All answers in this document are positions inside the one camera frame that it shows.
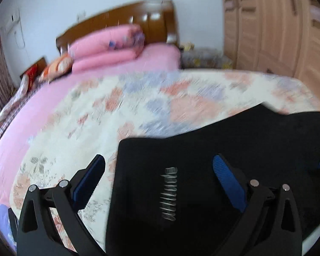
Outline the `red pillow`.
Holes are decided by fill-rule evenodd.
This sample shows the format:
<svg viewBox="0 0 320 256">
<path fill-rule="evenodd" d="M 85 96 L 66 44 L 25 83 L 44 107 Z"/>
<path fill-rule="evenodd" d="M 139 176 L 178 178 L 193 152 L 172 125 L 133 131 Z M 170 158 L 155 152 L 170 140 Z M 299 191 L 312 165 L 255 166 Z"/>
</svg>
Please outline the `red pillow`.
<svg viewBox="0 0 320 256">
<path fill-rule="evenodd" d="M 32 89 L 32 85 L 38 75 L 39 67 L 37 64 L 33 64 L 31 67 L 29 67 L 22 75 L 21 78 L 24 76 L 27 76 L 28 78 L 28 91 Z"/>
</svg>

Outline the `orange patterned pillow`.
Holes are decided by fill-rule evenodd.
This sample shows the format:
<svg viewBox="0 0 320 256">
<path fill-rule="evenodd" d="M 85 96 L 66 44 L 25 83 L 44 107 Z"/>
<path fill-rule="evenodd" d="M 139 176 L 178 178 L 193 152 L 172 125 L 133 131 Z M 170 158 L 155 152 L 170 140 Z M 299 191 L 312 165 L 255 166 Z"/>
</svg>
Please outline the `orange patterned pillow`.
<svg viewBox="0 0 320 256">
<path fill-rule="evenodd" d="M 63 76 L 70 71 L 73 65 L 73 59 L 65 53 L 50 63 L 41 73 L 39 77 L 39 83 L 48 82 Z"/>
</svg>

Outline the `floral quilt bedspread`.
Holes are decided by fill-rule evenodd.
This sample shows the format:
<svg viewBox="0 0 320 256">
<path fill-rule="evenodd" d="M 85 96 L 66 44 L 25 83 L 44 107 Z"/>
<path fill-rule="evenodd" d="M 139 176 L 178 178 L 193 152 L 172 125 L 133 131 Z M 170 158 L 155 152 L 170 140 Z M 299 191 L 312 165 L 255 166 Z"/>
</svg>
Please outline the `floral quilt bedspread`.
<svg viewBox="0 0 320 256">
<path fill-rule="evenodd" d="M 262 102 L 282 113 L 320 111 L 320 101 L 304 83 L 264 73 L 207 69 L 85 80 L 69 91 L 33 140 L 12 186 L 11 208 L 20 214 L 30 185 L 56 186 L 101 154 L 105 173 L 79 215 L 104 246 L 121 140 L 181 134 Z"/>
</svg>

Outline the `wooden nightstand with cloth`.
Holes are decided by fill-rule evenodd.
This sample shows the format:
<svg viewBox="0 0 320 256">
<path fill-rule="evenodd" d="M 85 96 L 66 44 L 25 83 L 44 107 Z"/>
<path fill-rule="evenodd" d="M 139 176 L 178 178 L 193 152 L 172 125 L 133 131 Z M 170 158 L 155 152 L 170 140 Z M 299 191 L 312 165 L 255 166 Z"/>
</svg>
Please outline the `wooden nightstand with cloth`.
<svg viewBox="0 0 320 256">
<path fill-rule="evenodd" d="M 195 48 L 193 43 L 179 47 L 183 69 L 233 69 L 233 61 L 217 49 Z"/>
</svg>

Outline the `folded pink comforter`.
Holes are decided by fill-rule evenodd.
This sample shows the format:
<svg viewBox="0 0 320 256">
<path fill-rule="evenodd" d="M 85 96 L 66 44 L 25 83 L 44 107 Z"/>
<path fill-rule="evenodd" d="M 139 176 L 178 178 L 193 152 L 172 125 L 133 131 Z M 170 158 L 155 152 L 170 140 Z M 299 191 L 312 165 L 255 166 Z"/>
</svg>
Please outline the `folded pink comforter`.
<svg viewBox="0 0 320 256">
<path fill-rule="evenodd" d="M 107 27 L 72 43 L 68 53 L 73 59 L 72 72 L 97 69 L 134 60 L 143 51 L 145 36 L 139 25 Z"/>
</svg>

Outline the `brown wooden headboard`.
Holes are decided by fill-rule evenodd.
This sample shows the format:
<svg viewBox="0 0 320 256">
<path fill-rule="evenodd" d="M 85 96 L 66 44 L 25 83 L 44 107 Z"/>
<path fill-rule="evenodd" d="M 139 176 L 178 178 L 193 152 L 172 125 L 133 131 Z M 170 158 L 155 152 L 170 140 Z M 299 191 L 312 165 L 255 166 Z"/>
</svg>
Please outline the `brown wooden headboard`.
<svg viewBox="0 0 320 256">
<path fill-rule="evenodd" d="M 173 0 L 143 0 L 123 4 L 73 25 L 57 37 L 56 47 L 63 53 L 73 42 L 89 33 L 125 24 L 139 25 L 147 44 L 163 42 L 179 45 Z"/>
</svg>

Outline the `black pants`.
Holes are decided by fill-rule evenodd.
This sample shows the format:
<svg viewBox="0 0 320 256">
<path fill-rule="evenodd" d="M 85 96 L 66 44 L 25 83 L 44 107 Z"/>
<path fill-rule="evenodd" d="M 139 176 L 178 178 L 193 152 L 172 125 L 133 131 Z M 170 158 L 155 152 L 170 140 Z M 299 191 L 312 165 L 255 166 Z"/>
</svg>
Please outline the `black pants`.
<svg viewBox="0 0 320 256">
<path fill-rule="evenodd" d="M 302 241 L 320 224 L 320 112 L 257 105 L 185 134 L 119 143 L 108 255 L 219 255 L 242 217 L 214 173 L 219 154 L 248 180 L 290 186 Z"/>
</svg>

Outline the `pink bed sheet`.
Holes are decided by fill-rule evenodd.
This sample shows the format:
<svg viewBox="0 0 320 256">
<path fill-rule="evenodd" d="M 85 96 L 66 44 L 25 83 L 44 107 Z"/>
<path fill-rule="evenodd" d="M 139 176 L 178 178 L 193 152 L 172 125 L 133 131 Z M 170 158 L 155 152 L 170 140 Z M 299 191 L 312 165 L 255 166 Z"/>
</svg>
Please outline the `pink bed sheet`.
<svg viewBox="0 0 320 256">
<path fill-rule="evenodd" d="M 9 207 L 9 196 L 20 163 L 29 147 L 29 138 L 46 124 L 49 115 L 75 85 L 104 75 L 125 72 L 175 71 L 180 66 L 180 51 L 174 45 L 147 45 L 137 59 L 117 65 L 64 76 L 42 85 L 18 110 L 0 138 L 0 208 Z"/>
</svg>

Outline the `light wooden wardrobe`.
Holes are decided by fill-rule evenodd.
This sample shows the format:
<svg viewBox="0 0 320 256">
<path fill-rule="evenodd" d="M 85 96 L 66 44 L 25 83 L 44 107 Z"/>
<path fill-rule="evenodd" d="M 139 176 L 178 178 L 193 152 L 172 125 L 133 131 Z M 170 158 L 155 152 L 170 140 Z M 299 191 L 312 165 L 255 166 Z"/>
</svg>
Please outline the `light wooden wardrobe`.
<svg viewBox="0 0 320 256">
<path fill-rule="evenodd" d="M 320 99 L 318 0 L 223 0 L 224 54 L 234 69 L 303 82 Z"/>
</svg>

